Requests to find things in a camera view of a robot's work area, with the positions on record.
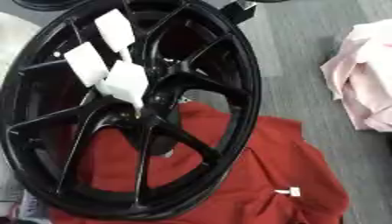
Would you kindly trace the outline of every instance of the gray carpet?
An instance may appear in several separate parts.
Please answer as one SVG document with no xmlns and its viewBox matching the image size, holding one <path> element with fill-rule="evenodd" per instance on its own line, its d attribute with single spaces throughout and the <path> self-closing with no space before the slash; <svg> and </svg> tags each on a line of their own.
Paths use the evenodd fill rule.
<svg viewBox="0 0 392 224">
<path fill-rule="evenodd" d="M 10 0 L 0 1 L 0 11 L 40 25 L 54 15 L 20 10 Z M 347 224 L 392 223 L 392 158 L 382 134 L 353 129 L 319 65 L 353 25 L 390 17 L 391 0 L 291 0 L 259 3 L 256 17 L 241 25 L 262 71 L 260 114 L 304 123 L 305 138 L 325 153 L 350 194 Z"/>
</svg>

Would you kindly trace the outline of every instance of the red fabric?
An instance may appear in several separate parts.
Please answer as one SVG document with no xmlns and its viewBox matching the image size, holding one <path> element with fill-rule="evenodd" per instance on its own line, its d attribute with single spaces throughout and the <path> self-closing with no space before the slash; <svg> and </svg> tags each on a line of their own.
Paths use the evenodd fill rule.
<svg viewBox="0 0 392 224">
<path fill-rule="evenodd" d="M 182 104 L 180 113 L 184 129 L 210 145 L 216 144 L 228 122 L 228 115 L 196 102 Z M 103 131 L 92 143 L 90 154 L 93 186 L 113 191 L 133 189 L 130 180 L 135 173 L 130 165 L 135 163 L 136 153 L 121 134 Z M 155 178 L 149 179 L 149 184 L 166 183 L 199 162 L 193 150 L 179 144 L 171 158 L 153 158 L 149 172 Z M 301 188 L 300 198 L 274 192 L 291 186 Z M 259 117 L 247 148 L 221 187 L 192 211 L 154 223 L 338 224 L 347 204 L 347 194 L 322 154 L 302 139 L 299 122 Z M 55 224 L 150 223 L 84 220 L 54 209 L 51 215 Z"/>
</svg>

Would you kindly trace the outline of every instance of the wheel spoke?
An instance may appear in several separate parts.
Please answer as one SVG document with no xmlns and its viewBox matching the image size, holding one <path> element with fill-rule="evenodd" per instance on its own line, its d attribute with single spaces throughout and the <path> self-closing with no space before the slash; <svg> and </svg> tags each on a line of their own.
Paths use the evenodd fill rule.
<svg viewBox="0 0 392 224">
<path fill-rule="evenodd" d="M 135 18 L 135 15 L 132 13 L 132 10 L 130 9 L 129 6 L 129 0 L 122 0 L 122 6 L 125 10 L 125 14 L 127 19 L 130 21 L 132 24 L 132 29 L 136 35 L 141 35 L 143 32 L 140 29 L 140 27 L 137 26 L 137 20 Z"/>
<path fill-rule="evenodd" d="M 221 154 L 217 150 L 211 148 L 206 143 L 200 141 L 197 137 L 189 134 L 174 124 L 161 120 L 157 128 L 160 132 L 159 134 L 172 137 L 175 140 L 195 149 L 203 157 L 203 163 L 213 165 L 217 159 L 221 157 Z"/>
<path fill-rule="evenodd" d="M 163 80 L 161 85 L 169 87 L 169 89 L 180 89 L 181 94 L 190 89 L 218 93 L 224 95 L 230 103 L 239 106 L 246 104 L 249 98 L 247 91 L 236 87 L 225 86 L 198 72 L 177 72 Z"/>
<path fill-rule="evenodd" d="M 159 20 L 147 33 L 147 39 L 151 38 L 154 36 L 156 33 L 161 31 L 164 27 L 166 27 L 166 24 L 171 22 L 182 10 L 186 9 L 188 5 L 184 3 L 180 7 L 178 7 L 176 10 L 174 10 L 172 13 L 169 15 L 165 16 L 161 20 Z"/>
<path fill-rule="evenodd" d="M 77 121 L 77 116 L 81 112 L 82 106 L 75 108 L 68 108 L 61 111 L 57 111 L 48 115 L 42 115 L 38 118 L 32 119 L 26 122 L 20 122 L 14 124 L 10 127 L 11 132 L 19 132 L 23 129 L 40 129 L 47 125 L 55 124 L 55 123 L 64 123 L 64 122 L 75 122 Z"/>
<path fill-rule="evenodd" d="M 21 73 L 29 73 L 29 72 L 39 72 L 44 69 L 64 69 L 69 67 L 68 63 L 64 59 L 39 63 L 32 66 L 24 67 L 20 70 Z"/>
<path fill-rule="evenodd" d="M 203 55 L 207 54 L 211 50 L 213 50 L 216 46 L 222 44 L 225 40 L 228 40 L 231 37 L 231 33 L 222 35 L 218 37 L 213 42 L 209 43 L 208 45 L 201 47 L 199 50 L 192 53 L 188 58 L 184 60 L 187 65 L 191 65 L 195 60 L 199 59 Z"/>
<path fill-rule="evenodd" d="M 151 134 L 153 126 L 143 127 L 142 136 L 140 137 L 140 151 L 136 168 L 136 181 L 135 181 L 135 204 L 140 205 L 143 197 L 148 190 L 147 185 L 147 172 L 150 162 L 150 145 Z"/>
<path fill-rule="evenodd" d="M 83 44 L 84 40 L 81 37 L 81 32 L 79 31 L 79 28 L 76 26 L 74 19 L 70 18 L 68 19 L 68 23 L 71 25 L 71 28 L 73 30 L 73 33 L 75 34 L 76 38 L 78 39 L 79 44 Z"/>
<path fill-rule="evenodd" d="M 101 109 L 102 107 L 105 107 L 106 105 L 109 105 L 112 101 L 114 101 L 113 97 L 107 96 L 98 101 L 91 101 L 86 105 L 63 109 L 60 111 L 53 112 L 51 114 L 39 116 L 30 121 L 16 123 L 10 126 L 9 131 L 18 133 L 20 130 L 40 130 L 49 125 L 59 123 L 76 123 L 80 116 L 90 116 L 95 111 Z"/>
<path fill-rule="evenodd" d="M 89 139 L 98 130 L 95 129 L 97 120 L 94 115 L 80 122 L 74 135 L 71 150 L 68 152 L 66 162 L 56 187 L 56 193 L 62 192 L 64 187 L 74 182 L 77 176 L 77 167 L 81 160 L 83 149 L 88 146 Z"/>
</svg>

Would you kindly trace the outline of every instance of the clothing tag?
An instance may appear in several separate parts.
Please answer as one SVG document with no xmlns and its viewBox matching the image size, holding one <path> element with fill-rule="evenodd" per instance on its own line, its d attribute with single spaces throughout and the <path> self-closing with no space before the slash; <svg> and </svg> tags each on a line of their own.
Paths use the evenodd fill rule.
<svg viewBox="0 0 392 224">
<path fill-rule="evenodd" d="M 275 190 L 276 193 L 289 194 L 291 197 L 301 197 L 301 189 L 297 186 L 290 187 L 289 190 Z"/>
</svg>

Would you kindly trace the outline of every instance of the white cloth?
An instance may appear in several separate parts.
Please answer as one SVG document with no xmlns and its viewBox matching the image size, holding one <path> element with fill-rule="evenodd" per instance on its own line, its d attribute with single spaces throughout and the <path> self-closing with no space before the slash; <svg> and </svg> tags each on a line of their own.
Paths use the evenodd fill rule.
<svg viewBox="0 0 392 224">
<path fill-rule="evenodd" d="M 321 70 L 357 130 L 392 131 L 392 19 L 355 25 Z"/>
<path fill-rule="evenodd" d="M 35 24 L 0 12 L 0 86 L 12 61 L 38 30 Z M 0 200 L 18 200 L 21 187 L 5 163 L 1 146 L 0 154 Z M 5 216 L 12 204 L 0 202 L 0 216 Z"/>
</svg>

